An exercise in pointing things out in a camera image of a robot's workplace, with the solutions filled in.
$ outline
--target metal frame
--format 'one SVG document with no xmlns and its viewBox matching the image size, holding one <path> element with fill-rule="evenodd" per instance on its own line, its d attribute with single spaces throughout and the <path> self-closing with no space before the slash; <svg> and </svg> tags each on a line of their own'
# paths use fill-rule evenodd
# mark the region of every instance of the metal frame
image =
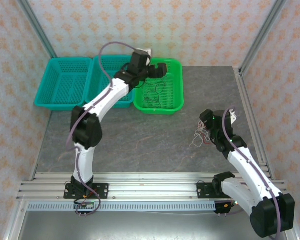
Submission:
<svg viewBox="0 0 300 240">
<path fill-rule="evenodd" d="M 281 9 L 285 5 L 287 0 L 277 0 L 268 17 L 266 18 L 264 24 L 262 25 L 257 37 L 255 38 L 248 54 L 246 55 L 241 68 L 239 69 L 239 72 L 241 75 L 244 75 L 246 72 L 248 72 L 248 68 L 250 64 L 252 63 L 253 59 L 257 55 L 257 52 L 259 51 L 260 46 L 262 45 L 264 39 L 267 37 L 271 27 L 275 23 L 277 17 L 281 13 Z"/>
<path fill-rule="evenodd" d="M 37 33 L 39 39 L 41 40 L 43 46 L 45 47 L 46 51 L 50 55 L 51 58 L 57 58 L 57 54 L 52 47 L 47 35 L 45 34 L 44 29 L 42 28 L 40 22 L 38 21 L 33 9 L 31 8 L 30 3 L 28 0 L 17 0 L 23 9 L 25 15 L 27 16 L 28 20 L 30 21 L 32 27 L 34 28 L 35 32 Z"/>
<path fill-rule="evenodd" d="M 246 118 L 248 121 L 248 125 L 250 128 L 252 140 L 254 143 L 255 151 L 260 163 L 268 163 L 268 156 L 263 145 L 262 137 L 260 135 L 260 131 L 257 125 L 256 117 L 254 115 L 252 105 L 248 96 L 248 91 L 244 82 L 243 77 L 240 75 L 239 69 L 234 68 L 235 80 L 239 88 L 239 93 L 241 96 L 243 108 L 246 114 Z"/>
<path fill-rule="evenodd" d="M 45 131 L 44 131 L 44 135 L 43 135 L 43 138 L 41 140 L 41 147 L 40 147 L 40 151 L 38 153 L 38 155 L 36 156 L 35 160 L 34 160 L 34 163 L 33 163 L 33 166 L 31 168 L 31 172 L 30 172 L 30 176 L 28 178 L 29 181 L 33 181 L 34 178 L 35 178 L 35 175 L 36 175 L 36 172 L 37 172 L 37 168 L 38 168 L 38 161 L 39 161 L 39 158 L 41 156 L 41 151 L 42 151 L 42 145 L 43 145 L 43 142 L 44 142 L 44 139 L 45 139 L 45 135 L 47 134 L 47 130 L 48 130 L 48 126 L 49 126 L 49 123 L 51 121 L 51 115 L 52 115 L 52 111 L 50 111 L 50 116 L 49 116 L 49 119 L 48 121 L 46 122 L 46 126 L 45 126 Z"/>
<path fill-rule="evenodd" d="M 270 178 L 267 164 L 261 163 L 262 171 Z M 201 180 L 211 182 L 214 175 L 219 172 L 187 172 L 187 173 L 96 173 L 95 182 L 107 182 L 110 184 L 108 199 L 103 203 L 142 204 L 167 202 L 167 203 L 210 203 L 217 199 L 198 199 L 196 183 Z M 239 173 L 234 173 L 239 182 L 244 180 Z M 67 204 L 71 199 L 63 199 L 65 182 L 71 177 L 71 173 L 37 173 L 33 181 L 21 183 L 17 194 L 17 205 L 13 211 L 5 240 L 18 239 L 28 206 L 38 201 L 46 204 Z M 273 183 L 283 193 L 287 191 L 284 181 L 275 180 Z M 288 240 L 297 240 L 294 232 L 286 232 Z"/>
<path fill-rule="evenodd" d="M 295 211 L 293 229 L 285 232 L 285 236 L 287 240 L 300 240 L 300 227 L 298 225 L 299 222 L 298 215 L 299 215 L 298 211 Z"/>
</svg>

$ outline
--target teal basket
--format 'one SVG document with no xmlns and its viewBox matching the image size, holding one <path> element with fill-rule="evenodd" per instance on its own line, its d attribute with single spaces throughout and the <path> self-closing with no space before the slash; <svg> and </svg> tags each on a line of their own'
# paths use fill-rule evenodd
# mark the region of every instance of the teal basket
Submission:
<svg viewBox="0 0 300 240">
<path fill-rule="evenodd" d="M 124 64 L 129 63 L 131 55 L 103 55 L 101 63 L 104 70 L 113 78 L 114 75 L 123 67 Z M 98 96 L 108 85 L 109 79 L 101 71 L 99 66 L 99 57 L 96 56 L 92 61 L 91 71 L 87 77 L 87 91 L 85 95 L 85 102 L 91 102 Z M 114 108 L 129 108 L 135 99 L 135 90 L 132 90 L 128 95 L 121 98 L 113 107 Z"/>
<path fill-rule="evenodd" d="M 60 57 L 49 61 L 34 104 L 52 111 L 71 111 L 85 104 L 88 57 Z"/>
</svg>

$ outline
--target metal floor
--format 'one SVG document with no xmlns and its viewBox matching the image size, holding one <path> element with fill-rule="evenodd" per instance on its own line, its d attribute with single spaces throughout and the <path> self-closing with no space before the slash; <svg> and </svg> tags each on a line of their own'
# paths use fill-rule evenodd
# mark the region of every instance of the metal floor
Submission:
<svg viewBox="0 0 300 240">
<path fill-rule="evenodd" d="M 28 212 L 19 240 L 269 240 L 258 237 L 245 212 Z"/>
</svg>

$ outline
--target wire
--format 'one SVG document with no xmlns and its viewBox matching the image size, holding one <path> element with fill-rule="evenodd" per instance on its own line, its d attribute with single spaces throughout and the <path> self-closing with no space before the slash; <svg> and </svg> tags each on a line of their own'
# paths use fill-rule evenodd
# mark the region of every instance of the wire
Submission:
<svg viewBox="0 0 300 240">
<path fill-rule="evenodd" d="M 235 214 L 239 214 L 244 212 L 243 209 L 240 209 L 238 211 L 235 212 L 230 212 L 230 213 L 225 213 L 225 214 L 217 214 L 216 216 L 220 217 L 220 216 L 231 216 L 231 215 L 235 215 Z M 144 213 L 144 214 L 162 214 L 162 215 L 173 215 L 173 216 L 202 216 L 202 215 L 210 215 L 210 214 L 214 214 L 214 212 L 206 212 L 206 213 L 194 213 L 194 214 L 186 214 L 186 213 L 170 213 L 170 212 L 157 212 L 157 211 L 134 211 L 134 213 Z"/>
<path fill-rule="evenodd" d="M 64 183 L 64 186 L 65 186 L 65 187 L 66 187 L 67 183 L 71 183 L 71 181 L 66 181 L 66 182 Z"/>
<path fill-rule="evenodd" d="M 143 82 L 143 84 L 142 84 L 141 86 L 135 87 L 135 89 L 140 89 L 140 88 L 142 88 L 142 87 L 145 85 L 145 83 L 146 83 L 146 80 L 144 80 L 144 82 Z"/>
<path fill-rule="evenodd" d="M 73 148 L 70 148 L 70 143 L 71 143 L 71 140 L 72 140 L 72 137 L 74 135 L 74 132 L 77 128 L 77 126 L 79 125 L 79 123 L 84 119 L 84 117 L 89 113 L 89 111 L 91 109 L 93 109 L 97 104 L 99 104 L 103 99 L 105 99 L 109 94 L 110 92 L 112 91 L 112 88 L 113 88 L 113 81 L 112 81 L 112 78 L 111 76 L 106 72 L 106 70 L 104 69 L 104 67 L 102 66 L 102 62 L 101 62 L 101 56 L 102 56 L 102 52 L 103 50 L 109 46 L 109 45 L 112 45 L 112 44 L 119 44 L 119 45 L 123 45 L 123 46 L 126 46 L 128 48 L 131 48 L 132 50 L 136 50 L 134 47 L 128 45 L 128 44 L 125 44 L 123 42 L 119 42 L 119 41 L 112 41 L 112 42 L 108 42 L 107 44 L 105 44 L 101 49 L 100 49 L 100 52 L 99 52 L 99 55 L 98 55 L 98 60 L 99 60 L 99 66 L 102 70 L 102 72 L 106 75 L 106 77 L 109 79 L 110 81 L 110 87 L 108 89 L 108 91 L 98 100 L 96 101 L 94 104 L 92 104 L 79 118 L 78 120 L 74 123 L 73 127 L 71 128 L 70 130 L 70 133 L 69 133 L 69 136 L 66 140 L 66 144 L 65 144 L 65 147 L 66 147 L 66 150 L 67 152 L 70 152 L 72 150 L 77 150 L 77 155 L 76 155 L 76 160 L 75 160 L 75 168 L 76 168 L 76 171 L 77 171 L 77 174 L 78 174 L 78 177 L 79 177 L 79 180 L 81 182 L 81 184 L 87 188 L 89 191 L 91 191 L 99 200 L 99 204 L 98 206 L 92 211 L 92 212 L 89 212 L 87 214 L 85 214 L 85 216 L 89 216 L 89 215 L 92 215 L 94 214 L 99 208 L 100 208 L 100 205 L 101 205 L 101 199 L 100 199 L 100 196 L 97 194 L 96 191 L 94 191 L 91 187 L 89 187 L 82 179 L 81 177 L 81 173 L 80 173 L 80 169 L 79 169 L 79 159 L 80 159 L 80 154 L 81 154 L 81 149 L 78 147 L 78 146 L 75 146 Z M 75 212 L 77 215 L 81 215 L 81 213 L 78 212 L 78 208 L 80 207 L 80 205 L 76 208 Z"/>
<path fill-rule="evenodd" d="M 158 82 L 155 83 L 149 83 L 149 80 L 146 80 L 142 86 L 137 87 L 137 88 L 143 87 L 142 88 L 143 102 L 150 102 L 151 103 L 150 105 L 153 108 L 158 108 L 158 107 L 161 108 L 160 96 L 166 88 L 167 81 L 168 81 L 167 77 L 162 77 Z"/>
<path fill-rule="evenodd" d="M 73 201 L 74 204 L 77 204 L 77 205 L 80 205 L 81 203 L 78 202 L 82 199 L 89 199 L 91 198 L 91 196 L 93 195 L 93 192 L 90 192 L 88 196 L 84 196 L 84 197 L 81 197 L 81 198 L 77 198 L 76 200 Z"/>
<path fill-rule="evenodd" d="M 228 204 L 228 203 L 230 203 L 231 202 L 231 200 L 223 200 L 223 201 L 215 201 L 215 203 L 216 204 Z"/>
<path fill-rule="evenodd" d="M 129 62 L 125 63 L 122 67 L 121 70 L 125 69 L 129 65 Z"/>
<path fill-rule="evenodd" d="M 249 163 L 252 168 L 255 170 L 255 172 L 258 174 L 258 176 L 260 177 L 260 179 L 262 180 L 262 182 L 264 183 L 265 187 L 267 189 L 270 189 L 269 190 L 269 193 L 271 195 L 271 197 L 273 198 L 273 202 L 274 202 L 274 205 L 275 205 L 275 210 L 276 210 L 276 218 L 277 218 L 277 230 L 276 230 L 276 236 L 275 236 L 275 240 L 278 240 L 279 239 L 279 235 L 280 235 L 280 232 L 281 232 L 281 215 L 280 215 L 280 208 L 279 208 L 279 204 L 278 204 L 278 200 L 274 194 L 274 192 L 272 191 L 272 189 L 270 188 L 269 184 L 268 184 L 268 181 L 264 178 L 264 176 L 262 175 L 262 173 L 258 170 L 258 168 L 253 164 L 252 161 L 249 161 L 249 158 L 242 152 L 240 151 L 239 148 L 237 148 L 236 145 L 234 145 L 234 143 L 231 141 L 230 137 L 228 136 L 227 134 L 227 131 L 226 131 L 226 114 L 232 110 L 232 109 L 235 109 L 234 107 L 228 107 L 224 113 L 223 113 L 223 116 L 222 116 L 222 130 L 224 132 L 224 135 L 226 137 L 226 139 L 228 140 L 228 142 L 230 143 L 230 145 L 247 161 L 247 163 Z"/>
<path fill-rule="evenodd" d="M 197 145 L 195 143 L 197 138 L 201 139 L 200 145 Z M 206 145 L 211 144 L 210 141 L 211 141 L 210 132 L 207 130 L 206 125 L 202 121 L 199 121 L 198 127 L 197 127 L 196 131 L 194 132 L 194 139 L 192 140 L 190 147 L 191 147 L 191 145 L 194 145 L 197 148 L 200 148 L 202 146 L 202 144 L 206 144 Z"/>
</svg>

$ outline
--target green basket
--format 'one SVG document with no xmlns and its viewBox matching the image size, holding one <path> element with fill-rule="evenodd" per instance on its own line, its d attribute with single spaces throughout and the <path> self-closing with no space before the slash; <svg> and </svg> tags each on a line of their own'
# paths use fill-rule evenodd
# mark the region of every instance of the green basket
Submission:
<svg viewBox="0 0 300 240">
<path fill-rule="evenodd" d="M 185 103 L 182 65 L 170 58 L 152 58 L 151 64 L 167 65 L 163 78 L 147 78 L 135 89 L 134 106 L 145 114 L 171 115 L 179 111 Z"/>
<path fill-rule="evenodd" d="M 52 111 L 71 111 L 85 104 L 88 57 L 52 58 L 43 75 L 34 104 Z"/>
</svg>

